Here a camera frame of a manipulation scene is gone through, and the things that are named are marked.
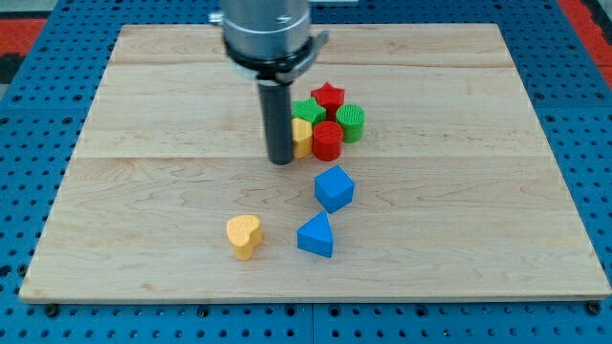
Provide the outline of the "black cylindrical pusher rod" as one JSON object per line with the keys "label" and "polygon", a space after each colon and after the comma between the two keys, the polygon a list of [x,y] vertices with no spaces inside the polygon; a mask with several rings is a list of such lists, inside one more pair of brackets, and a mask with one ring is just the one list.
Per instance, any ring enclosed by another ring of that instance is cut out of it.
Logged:
{"label": "black cylindrical pusher rod", "polygon": [[285,165],[294,158],[291,88],[271,81],[258,83],[269,161]]}

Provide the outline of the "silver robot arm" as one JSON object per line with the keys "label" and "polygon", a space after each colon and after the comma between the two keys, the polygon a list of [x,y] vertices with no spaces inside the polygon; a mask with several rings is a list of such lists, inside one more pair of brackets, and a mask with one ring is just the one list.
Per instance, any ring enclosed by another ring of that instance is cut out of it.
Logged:
{"label": "silver robot arm", "polygon": [[257,83],[269,161],[294,158],[291,86],[316,62],[329,33],[311,30],[309,0],[220,0],[208,16],[222,29],[226,55]]}

